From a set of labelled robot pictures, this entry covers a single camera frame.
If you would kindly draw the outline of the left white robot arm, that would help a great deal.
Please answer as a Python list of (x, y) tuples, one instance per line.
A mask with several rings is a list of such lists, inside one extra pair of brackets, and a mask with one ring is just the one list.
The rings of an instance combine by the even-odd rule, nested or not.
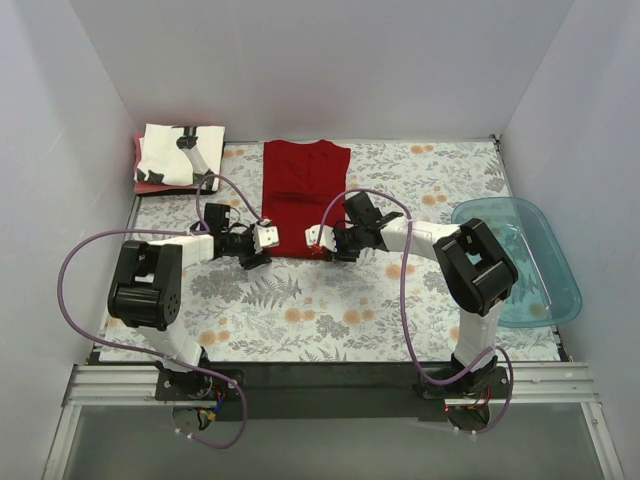
[(271, 262), (279, 245), (277, 227), (261, 219), (241, 228), (230, 220), (231, 207), (208, 203), (204, 226), (165, 240), (123, 243), (107, 300), (108, 312), (136, 330), (160, 354), (156, 366), (171, 388), (193, 399), (209, 399), (222, 382), (203, 368), (210, 362), (204, 348), (179, 317), (184, 270), (222, 257), (235, 257), (246, 270)]

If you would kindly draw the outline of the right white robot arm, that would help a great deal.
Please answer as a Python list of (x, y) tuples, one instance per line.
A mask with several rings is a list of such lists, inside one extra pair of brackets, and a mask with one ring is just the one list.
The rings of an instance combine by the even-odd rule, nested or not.
[(458, 340), (450, 364), (432, 374), (418, 371), (424, 383), (445, 392), (475, 397), (487, 388), (497, 365), (499, 317), (518, 280), (517, 269), (488, 225), (477, 218), (462, 224), (438, 224), (412, 217), (406, 206), (384, 214), (371, 189), (338, 194), (346, 219), (323, 219), (306, 233), (308, 246), (334, 261), (354, 262), (361, 251), (398, 252), (439, 265), (451, 298), (460, 309)]

